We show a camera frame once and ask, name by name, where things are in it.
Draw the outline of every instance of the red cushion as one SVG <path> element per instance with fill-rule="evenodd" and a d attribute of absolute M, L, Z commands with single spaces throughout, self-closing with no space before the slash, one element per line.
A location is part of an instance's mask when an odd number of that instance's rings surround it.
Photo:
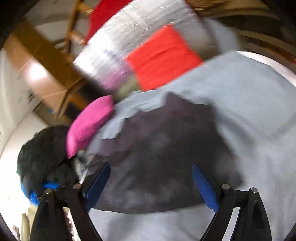
<path fill-rule="evenodd" d="M 158 30 L 127 60 L 143 91 L 156 89 L 202 63 L 171 25 Z"/>
<path fill-rule="evenodd" d="M 94 9 L 89 18 L 89 31 L 85 37 L 88 42 L 90 38 L 120 9 L 132 0 L 102 0 Z"/>

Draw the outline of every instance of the purple fabric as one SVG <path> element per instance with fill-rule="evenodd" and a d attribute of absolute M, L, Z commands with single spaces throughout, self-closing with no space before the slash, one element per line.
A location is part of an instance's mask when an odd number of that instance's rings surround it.
<path fill-rule="evenodd" d="M 103 96 L 90 103 L 72 123 L 66 139 L 68 158 L 87 147 L 93 135 L 109 119 L 113 111 L 112 96 Z"/>

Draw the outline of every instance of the dark red fabric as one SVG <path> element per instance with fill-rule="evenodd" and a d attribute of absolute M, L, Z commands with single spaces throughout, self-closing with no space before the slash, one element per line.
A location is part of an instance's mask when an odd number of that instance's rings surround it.
<path fill-rule="evenodd" d="M 85 41 L 88 42 L 105 22 L 131 1 L 132 0 L 100 1 L 89 18 L 89 31 L 85 37 Z"/>
<path fill-rule="evenodd" d="M 171 25 L 158 30 L 127 60 L 143 91 L 156 89 L 202 63 Z"/>

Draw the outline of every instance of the gray bed sheet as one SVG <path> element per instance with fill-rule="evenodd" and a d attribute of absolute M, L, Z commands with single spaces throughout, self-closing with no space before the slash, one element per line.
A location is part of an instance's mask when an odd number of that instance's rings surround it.
<path fill-rule="evenodd" d="M 272 67 L 237 52 L 215 57 L 157 90 L 134 92 L 94 137 L 114 138 L 125 118 L 164 104 L 167 92 L 215 106 L 217 128 L 243 174 L 240 190 L 257 187 L 273 240 L 284 240 L 296 221 L 296 88 Z M 229 240 L 235 209 L 224 240 Z M 214 212 L 205 204 L 164 213 L 120 214 L 91 210 L 103 240 L 199 240 Z"/>

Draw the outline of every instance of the black garment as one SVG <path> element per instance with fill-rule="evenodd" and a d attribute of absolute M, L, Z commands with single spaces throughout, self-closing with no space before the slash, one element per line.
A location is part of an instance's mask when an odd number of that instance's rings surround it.
<path fill-rule="evenodd" d="M 110 163 L 111 176 L 95 207 L 100 210 L 150 213 L 201 203 L 191 176 L 194 163 L 221 183 L 240 184 L 212 106 L 171 93 L 165 106 L 139 111 L 125 120 L 115 139 L 102 140 L 89 174 L 102 161 Z"/>
<path fill-rule="evenodd" d="M 17 159 L 17 173 L 27 195 L 35 191 L 37 196 L 41 196 L 45 181 L 70 185 L 78 180 L 66 153 L 68 129 L 64 125 L 47 127 L 22 146 Z"/>

